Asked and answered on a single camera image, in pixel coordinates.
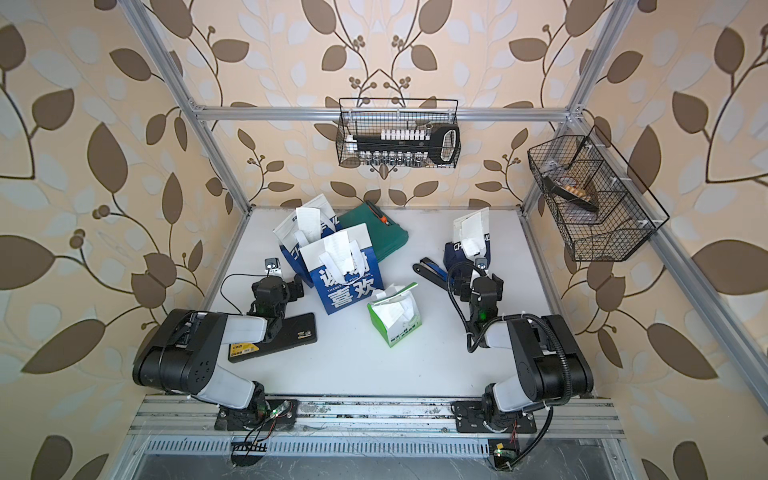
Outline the dark blue bag white handles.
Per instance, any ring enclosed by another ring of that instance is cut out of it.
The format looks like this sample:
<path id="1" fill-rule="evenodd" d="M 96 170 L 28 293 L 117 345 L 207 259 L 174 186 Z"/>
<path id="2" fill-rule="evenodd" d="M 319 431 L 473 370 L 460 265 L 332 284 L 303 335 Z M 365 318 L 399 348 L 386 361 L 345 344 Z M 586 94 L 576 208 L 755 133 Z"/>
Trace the dark blue bag white handles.
<path id="1" fill-rule="evenodd" d="M 446 269 L 482 256 L 491 263 L 490 209 L 488 207 L 453 221 L 452 240 L 445 244 L 443 264 Z"/>

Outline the green white bag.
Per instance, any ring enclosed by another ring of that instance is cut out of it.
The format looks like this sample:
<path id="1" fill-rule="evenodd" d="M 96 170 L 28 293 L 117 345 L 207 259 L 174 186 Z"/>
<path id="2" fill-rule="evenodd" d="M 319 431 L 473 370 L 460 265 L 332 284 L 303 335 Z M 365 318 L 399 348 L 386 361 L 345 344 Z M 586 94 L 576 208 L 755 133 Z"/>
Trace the green white bag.
<path id="1" fill-rule="evenodd" d="M 375 290 L 367 308 L 371 323 L 393 347 L 423 324 L 414 290 L 418 283 L 390 285 L 384 290 Z"/>

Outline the blue stapler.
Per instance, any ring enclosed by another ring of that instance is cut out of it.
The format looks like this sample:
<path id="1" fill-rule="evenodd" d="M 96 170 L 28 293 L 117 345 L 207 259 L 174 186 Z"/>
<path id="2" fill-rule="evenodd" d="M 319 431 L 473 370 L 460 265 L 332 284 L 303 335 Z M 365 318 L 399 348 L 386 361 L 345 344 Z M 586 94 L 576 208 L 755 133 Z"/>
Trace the blue stapler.
<path id="1" fill-rule="evenodd" d="M 417 263 L 412 265 L 413 271 L 423 279 L 438 286 L 444 291 L 448 291 L 448 275 L 435 261 L 428 257 L 423 257 Z"/>

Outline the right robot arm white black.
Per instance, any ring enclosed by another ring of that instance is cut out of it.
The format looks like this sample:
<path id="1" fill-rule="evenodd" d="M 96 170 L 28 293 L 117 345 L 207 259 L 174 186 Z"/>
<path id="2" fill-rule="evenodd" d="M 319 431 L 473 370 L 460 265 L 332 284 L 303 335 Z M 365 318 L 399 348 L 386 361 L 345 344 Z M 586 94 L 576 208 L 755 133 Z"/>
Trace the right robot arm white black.
<path id="1" fill-rule="evenodd" d="M 513 375 L 489 384 L 481 397 L 486 428 L 506 431 L 530 412 L 593 391 L 592 370 L 562 316 L 501 314 L 503 280 L 468 261 L 447 271 L 446 291 L 464 327 L 468 352 L 506 349 L 513 355 Z"/>

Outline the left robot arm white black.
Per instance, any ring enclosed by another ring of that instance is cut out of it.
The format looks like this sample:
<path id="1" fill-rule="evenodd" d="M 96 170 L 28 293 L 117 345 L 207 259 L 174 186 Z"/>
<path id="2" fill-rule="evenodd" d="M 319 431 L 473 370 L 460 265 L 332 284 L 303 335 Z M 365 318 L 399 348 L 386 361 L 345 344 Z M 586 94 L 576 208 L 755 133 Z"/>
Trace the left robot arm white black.
<path id="1" fill-rule="evenodd" d="M 290 281 L 265 276 L 254 284 L 253 291 L 254 301 L 246 314 L 172 310 L 137 354 L 134 383 L 216 405 L 230 430 L 253 430 L 289 417 L 292 401 L 272 406 L 262 384 L 218 364 L 223 346 L 274 341 L 282 329 L 287 305 L 304 296 L 298 276 Z"/>

